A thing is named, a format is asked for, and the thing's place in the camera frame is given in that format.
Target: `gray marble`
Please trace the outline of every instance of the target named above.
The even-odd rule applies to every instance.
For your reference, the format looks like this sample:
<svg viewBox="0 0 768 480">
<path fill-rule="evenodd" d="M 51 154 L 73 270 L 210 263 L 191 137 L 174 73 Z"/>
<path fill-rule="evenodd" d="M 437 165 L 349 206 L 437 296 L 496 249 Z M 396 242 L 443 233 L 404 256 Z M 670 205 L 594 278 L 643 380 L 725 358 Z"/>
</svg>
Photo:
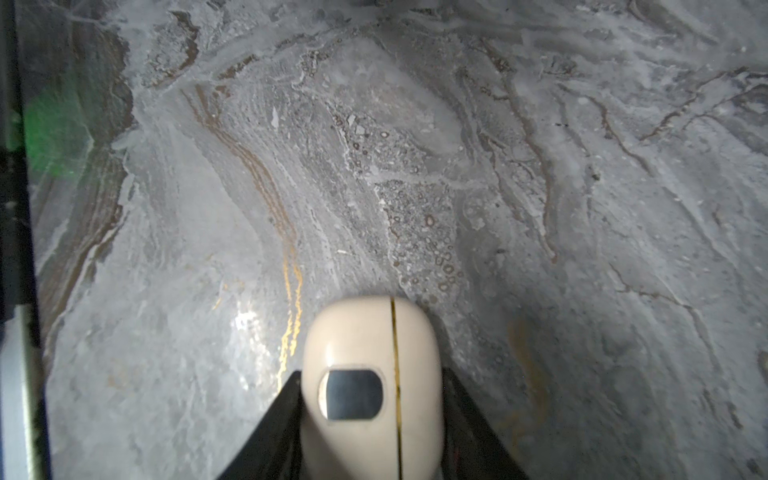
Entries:
<svg viewBox="0 0 768 480">
<path fill-rule="evenodd" d="M 768 5 L 19 0 L 53 466 L 213 478 L 397 294 L 532 478 L 768 476 Z"/>
</svg>

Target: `stone texture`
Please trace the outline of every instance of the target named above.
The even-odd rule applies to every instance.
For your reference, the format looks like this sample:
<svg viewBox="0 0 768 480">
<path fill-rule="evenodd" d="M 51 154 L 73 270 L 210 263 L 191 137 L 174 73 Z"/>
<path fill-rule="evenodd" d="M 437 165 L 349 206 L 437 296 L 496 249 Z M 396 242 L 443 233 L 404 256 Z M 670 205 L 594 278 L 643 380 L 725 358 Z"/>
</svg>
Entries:
<svg viewBox="0 0 768 480">
<path fill-rule="evenodd" d="M 532 478 L 768 472 L 764 2 L 18 3 L 56 478 L 215 477 L 367 293 Z"/>
</svg>

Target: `speckled marble pattern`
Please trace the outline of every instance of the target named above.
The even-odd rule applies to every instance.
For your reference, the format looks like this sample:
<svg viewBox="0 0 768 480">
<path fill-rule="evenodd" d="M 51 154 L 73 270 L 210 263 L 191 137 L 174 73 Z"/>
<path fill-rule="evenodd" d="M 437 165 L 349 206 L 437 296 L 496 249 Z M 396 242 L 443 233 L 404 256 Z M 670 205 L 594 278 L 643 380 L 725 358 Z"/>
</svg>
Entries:
<svg viewBox="0 0 768 480">
<path fill-rule="evenodd" d="M 764 2 L 19 3 L 59 480 L 213 478 L 367 293 L 532 478 L 768 476 Z"/>
</svg>

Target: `marble surface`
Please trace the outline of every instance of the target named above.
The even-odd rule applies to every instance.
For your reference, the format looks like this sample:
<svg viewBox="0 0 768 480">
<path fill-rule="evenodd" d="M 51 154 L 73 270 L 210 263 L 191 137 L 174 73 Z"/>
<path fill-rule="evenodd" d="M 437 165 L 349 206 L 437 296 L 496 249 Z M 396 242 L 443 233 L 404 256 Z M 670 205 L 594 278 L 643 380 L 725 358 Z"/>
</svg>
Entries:
<svg viewBox="0 0 768 480">
<path fill-rule="evenodd" d="M 396 294 L 532 478 L 768 476 L 768 5 L 18 0 L 55 477 L 214 478 Z"/>
</svg>

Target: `brown vein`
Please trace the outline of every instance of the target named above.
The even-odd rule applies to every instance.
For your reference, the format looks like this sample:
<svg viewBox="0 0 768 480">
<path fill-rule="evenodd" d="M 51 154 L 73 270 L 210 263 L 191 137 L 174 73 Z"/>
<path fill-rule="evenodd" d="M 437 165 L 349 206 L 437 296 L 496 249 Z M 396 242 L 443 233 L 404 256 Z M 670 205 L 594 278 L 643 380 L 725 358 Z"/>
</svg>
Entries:
<svg viewBox="0 0 768 480">
<path fill-rule="evenodd" d="M 737 76 L 739 74 L 744 73 L 745 71 L 746 71 L 745 67 L 738 68 L 738 69 L 732 70 L 732 71 L 724 71 L 724 72 L 719 73 L 717 76 L 715 76 L 715 77 L 713 77 L 713 78 L 711 78 L 711 79 L 709 79 L 709 80 L 699 84 L 696 87 L 696 94 L 692 98 L 689 98 L 688 100 L 686 100 L 685 103 L 683 103 L 680 107 L 674 109 L 672 112 L 664 115 L 664 118 L 661 119 L 661 122 L 659 122 L 659 124 L 649 134 L 643 135 L 642 137 L 638 138 L 638 140 L 639 141 L 645 141 L 645 140 L 653 137 L 654 135 L 659 134 L 662 130 L 664 130 L 667 127 L 669 127 L 669 123 L 671 122 L 671 120 L 673 118 L 681 117 L 683 115 L 683 113 L 685 112 L 685 110 L 688 109 L 689 106 L 691 106 L 696 100 L 701 98 L 701 91 L 700 90 L 705 85 L 708 85 L 708 84 L 712 83 L 713 81 L 719 80 L 722 77 L 726 77 L 728 75 L 735 77 L 735 76 Z"/>
<path fill-rule="evenodd" d="M 509 346 L 523 371 L 532 412 L 524 409 L 516 410 L 502 420 L 499 428 L 511 428 L 511 453 L 512 456 L 520 459 L 518 452 L 520 439 L 535 432 L 547 419 L 550 405 L 549 391 L 547 390 L 549 378 L 533 358 L 528 344 L 528 323 L 523 319 L 510 322 L 508 334 Z M 530 414 L 533 416 L 533 422 L 529 420 Z"/>
<path fill-rule="evenodd" d="M 256 60 L 256 55 L 251 54 L 245 57 L 243 60 L 238 61 L 237 63 L 231 65 L 227 70 L 219 74 L 217 77 L 219 80 L 223 80 L 225 78 L 235 78 L 237 74 L 239 74 L 248 64 L 254 60 Z"/>
<path fill-rule="evenodd" d="M 200 34 L 200 28 L 192 24 L 190 14 L 188 12 L 171 12 L 171 14 L 176 18 L 177 22 L 179 22 L 182 29 L 189 35 L 187 36 L 187 49 L 184 52 L 187 57 L 177 68 L 166 71 L 163 78 L 152 84 L 153 87 L 179 78 L 179 75 L 189 68 L 197 60 L 197 56 L 200 54 L 200 48 L 197 47 L 197 36 Z"/>
<path fill-rule="evenodd" d="M 502 55 L 495 51 L 487 42 L 482 42 L 483 47 L 485 48 L 484 53 L 486 56 L 488 56 L 488 59 L 494 64 L 496 67 L 496 70 L 500 74 L 505 74 L 506 72 L 512 71 L 512 68 L 508 61 L 506 61 Z M 545 183 L 545 202 L 544 202 L 544 213 L 542 214 L 541 222 L 543 223 L 544 227 L 544 233 L 541 235 L 541 241 L 543 243 L 543 247 L 546 250 L 548 256 L 550 257 L 550 261 L 552 263 L 558 262 L 558 252 L 557 249 L 554 247 L 554 244 L 552 243 L 552 240 L 549 235 L 549 227 L 550 227 L 550 217 L 553 210 L 552 205 L 552 185 L 554 183 L 554 178 L 552 177 L 551 173 L 551 162 L 549 159 L 547 159 L 546 154 L 544 153 L 544 149 L 539 146 L 536 141 L 534 140 L 535 135 L 535 126 L 533 121 L 531 121 L 530 118 L 526 117 L 522 113 L 521 108 L 521 102 L 520 98 L 517 95 L 517 92 L 515 89 L 510 85 L 510 82 L 503 81 L 502 84 L 504 85 L 504 89 L 507 91 L 507 102 L 509 103 L 509 107 L 512 110 L 512 113 L 520 120 L 520 123 L 523 128 L 523 141 L 528 145 L 528 148 L 531 149 L 533 154 L 536 156 L 536 159 L 538 160 L 539 166 L 541 167 L 541 172 L 544 175 L 544 183 Z"/>
<path fill-rule="evenodd" d="M 67 309 L 78 281 L 84 277 L 83 273 L 90 270 L 87 263 L 89 253 L 109 241 L 110 232 L 118 227 L 123 214 L 123 207 L 118 204 L 118 198 L 120 185 L 127 174 L 122 165 L 106 151 L 96 154 L 91 162 L 80 182 L 80 185 L 95 185 L 95 188 L 82 189 L 80 205 L 84 208 L 81 214 L 84 221 L 76 223 L 70 240 L 61 242 L 61 245 L 69 241 L 74 243 L 70 246 L 71 254 L 51 259 L 38 275 L 41 337 L 45 342 L 43 368 L 46 378 L 53 366 L 58 332 L 64 325 L 64 320 L 60 317 Z M 92 257 L 91 263 L 95 261 L 97 257 Z"/>
<path fill-rule="evenodd" d="M 203 88 L 195 86 L 195 93 L 200 104 L 200 110 L 195 107 L 191 98 L 184 92 L 187 103 L 192 108 L 197 122 L 212 133 L 216 139 L 230 151 L 232 155 L 240 159 L 243 166 L 253 178 L 253 185 L 263 199 L 271 217 L 278 237 L 283 245 L 283 280 L 285 282 L 286 297 L 288 302 L 288 319 L 286 331 L 280 339 L 280 369 L 277 372 L 277 390 L 283 387 L 283 374 L 287 371 L 288 357 L 296 353 L 296 339 L 301 329 L 301 289 L 303 275 L 299 265 L 299 255 L 296 250 L 296 228 L 293 226 L 285 205 L 280 198 L 280 193 L 275 185 L 271 173 L 261 160 L 235 137 L 227 132 L 221 124 L 221 106 L 209 102 Z"/>
<path fill-rule="evenodd" d="M 635 154 L 633 152 L 630 152 L 627 147 L 624 146 L 624 142 L 621 141 L 621 137 L 619 137 L 616 134 L 616 130 L 614 130 L 613 126 L 611 125 L 610 121 L 608 121 L 608 109 L 600 103 L 596 98 L 590 97 L 589 95 L 580 94 L 576 91 L 571 90 L 570 88 L 566 87 L 563 84 L 558 84 L 558 87 L 571 95 L 575 95 L 577 97 L 585 97 L 588 98 L 589 101 L 592 102 L 592 104 L 598 108 L 600 111 L 600 118 L 601 123 L 603 125 L 603 129 L 605 130 L 605 138 L 606 139 L 614 139 L 616 140 L 616 144 L 619 146 L 621 151 L 624 152 L 628 157 L 632 157 L 638 165 L 640 165 L 640 168 L 642 168 L 645 173 L 648 174 L 650 177 L 656 177 L 656 173 L 654 172 L 654 169 L 651 167 L 651 165 L 648 163 L 648 160 L 645 158 L 642 158 L 640 155 Z"/>
</svg>

